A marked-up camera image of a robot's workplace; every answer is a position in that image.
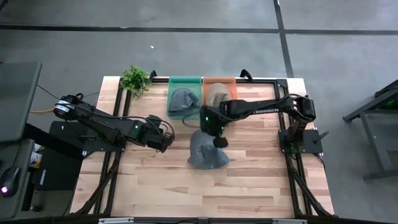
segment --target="orange storage bin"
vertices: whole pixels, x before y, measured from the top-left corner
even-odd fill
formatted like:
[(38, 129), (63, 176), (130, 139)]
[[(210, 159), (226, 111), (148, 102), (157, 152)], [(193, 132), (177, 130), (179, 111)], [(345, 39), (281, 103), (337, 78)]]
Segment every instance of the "orange storage bin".
[(209, 92), (210, 86), (215, 83), (224, 84), (229, 90), (232, 100), (238, 99), (236, 93), (236, 80), (235, 77), (204, 77), (203, 78), (203, 104), (206, 104), (206, 96)]

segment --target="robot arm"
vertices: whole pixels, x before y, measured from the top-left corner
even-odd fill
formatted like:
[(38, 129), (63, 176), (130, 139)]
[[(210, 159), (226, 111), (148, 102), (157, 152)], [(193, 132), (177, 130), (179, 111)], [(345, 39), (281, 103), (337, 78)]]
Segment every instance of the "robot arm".
[(213, 141), (216, 147), (226, 147), (228, 142), (221, 135), (228, 123), (253, 114), (278, 112), (284, 112), (293, 117), (295, 123), (288, 129), (289, 139), (292, 144), (301, 145), (306, 125), (316, 118), (313, 101), (306, 96), (287, 95), (279, 100), (254, 102), (229, 100), (221, 102), (217, 108), (205, 105), (200, 110), (200, 129), (216, 137)]
[(76, 120), (84, 124), (110, 144), (118, 145), (122, 140), (127, 140), (139, 146), (148, 146), (165, 152), (167, 146), (174, 141), (174, 133), (164, 133), (164, 130), (159, 128), (161, 122), (164, 122), (159, 117), (153, 115), (147, 118), (129, 117), (144, 119), (145, 122), (127, 117), (114, 117), (97, 110), (82, 99), (82, 94), (63, 96), (56, 104), (55, 115), (67, 121)]

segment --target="green plant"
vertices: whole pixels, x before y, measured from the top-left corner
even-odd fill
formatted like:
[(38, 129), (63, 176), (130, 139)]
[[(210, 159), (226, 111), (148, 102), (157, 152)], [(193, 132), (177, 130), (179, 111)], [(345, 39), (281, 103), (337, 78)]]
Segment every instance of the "green plant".
[(123, 72), (123, 75), (121, 87), (130, 90), (133, 97), (140, 97), (143, 91), (148, 91), (149, 74), (143, 69), (131, 65), (129, 70)]

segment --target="concrete floor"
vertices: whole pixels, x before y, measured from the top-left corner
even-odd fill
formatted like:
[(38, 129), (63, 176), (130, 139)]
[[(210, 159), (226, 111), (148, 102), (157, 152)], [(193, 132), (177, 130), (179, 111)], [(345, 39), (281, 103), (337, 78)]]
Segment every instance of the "concrete floor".
[[(395, 0), (280, 0), (286, 29), (398, 29)], [(12, 0), (0, 22), (79, 26), (277, 28), (272, 0)], [(397, 79), (398, 36), (288, 35), (295, 77), (315, 100), (335, 213), (397, 222), (398, 178), (364, 183), (377, 170), (360, 121), (341, 119)], [(43, 63), (40, 85), (57, 96), (92, 93), (130, 64), (159, 75), (286, 77), (278, 34), (0, 30), (0, 61)], [(87, 98), (95, 103), (96, 97)], [(37, 90), (35, 110), (54, 99)], [(48, 130), (52, 114), (29, 121)]]

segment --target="wooden table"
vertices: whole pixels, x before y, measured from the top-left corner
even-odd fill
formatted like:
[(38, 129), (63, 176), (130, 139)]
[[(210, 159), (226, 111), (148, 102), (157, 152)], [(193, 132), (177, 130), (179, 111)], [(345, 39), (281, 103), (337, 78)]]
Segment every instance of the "wooden table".
[[(290, 93), (305, 95), (301, 78), (288, 78)], [(119, 77), (104, 77), (97, 107), (113, 113)], [(166, 121), (167, 83), (154, 83), (129, 114), (154, 114)], [(238, 84), (238, 98), (246, 101), (273, 99), (268, 84)], [(119, 115), (123, 111), (123, 93)], [(197, 170), (187, 163), (189, 140), (196, 129), (181, 121), (170, 121), (175, 141), (165, 153), (127, 144), (122, 154), (114, 195), (114, 217), (228, 217), (290, 218), (292, 199), (284, 155), (280, 152), (276, 113), (253, 115), (227, 127), (229, 164), (222, 169)], [(71, 212), (81, 208), (97, 187), (104, 153), (93, 153), (83, 161)], [(333, 213), (325, 171), (319, 160), (303, 154), (307, 184), (314, 196)], [(108, 190), (104, 192), (103, 207)], [(304, 212), (301, 190), (300, 208)]]

